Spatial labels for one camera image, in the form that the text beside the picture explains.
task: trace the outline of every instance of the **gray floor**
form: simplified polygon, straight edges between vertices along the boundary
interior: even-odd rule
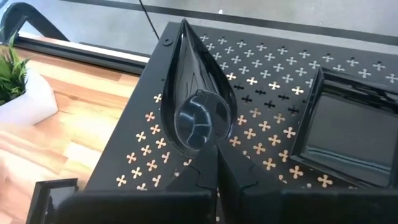
[[[140,11],[92,6],[59,0],[9,0],[27,2],[50,19],[71,41],[87,42],[117,49],[151,54],[157,39],[145,14]],[[138,3],[138,0],[122,0]],[[395,0],[143,0],[144,4],[253,17],[298,24],[358,30],[398,36],[398,1]],[[182,17],[150,13],[155,29],[161,34],[168,22]],[[354,49],[398,54],[398,47],[366,43],[320,35],[301,34],[277,29],[258,28],[205,19],[188,18],[191,24],[241,32],[338,45]],[[37,33],[28,24],[23,31]]]

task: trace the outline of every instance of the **perforated metal panel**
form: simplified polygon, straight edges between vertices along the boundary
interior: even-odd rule
[[[207,27],[194,29],[234,88],[238,125],[229,141],[236,150],[287,185],[355,188],[289,159],[305,100],[320,67],[396,88],[396,55]],[[134,92],[137,116],[129,121],[134,125],[134,133],[121,140],[125,147],[107,148],[112,152],[104,152],[91,177],[95,180],[90,180],[91,189],[100,180],[101,189],[159,189],[190,163],[169,144],[162,131],[160,101],[164,78],[152,77],[150,85]],[[223,222],[220,209],[217,216],[217,221]]]

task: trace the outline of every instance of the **wooden table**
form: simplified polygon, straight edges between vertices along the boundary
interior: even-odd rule
[[[25,223],[37,181],[85,187],[138,77],[18,50],[55,92],[59,112],[33,127],[0,124],[0,223]]]

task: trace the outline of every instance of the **black metal frame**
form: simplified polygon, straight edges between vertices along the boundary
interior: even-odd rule
[[[38,10],[24,2],[11,4],[5,11],[1,19],[1,27],[3,27],[3,31],[0,36],[0,41],[7,43],[13,34],[19,32],[25,22],[29,22],[44,37],[55,40],[69,41]],[[110,68],[113,70],[126,72],[131,75],[141,75],[146,66],[146,62],[140,62],[128,58],[116,57],[113,55],[92,52],[89,50],[68,47],[65,45],[54,44],[43,40],[30,39],[26,37],[17,37],[14,45],[21,49],[61,57],[68,60],[84,62],[104,68]]]
[[[45,37],[69,41],[35,7],[24,2],[11,4],[1,18],[2,42],[8,42],[11,36],[21,29],[25,22],[30,23]]]

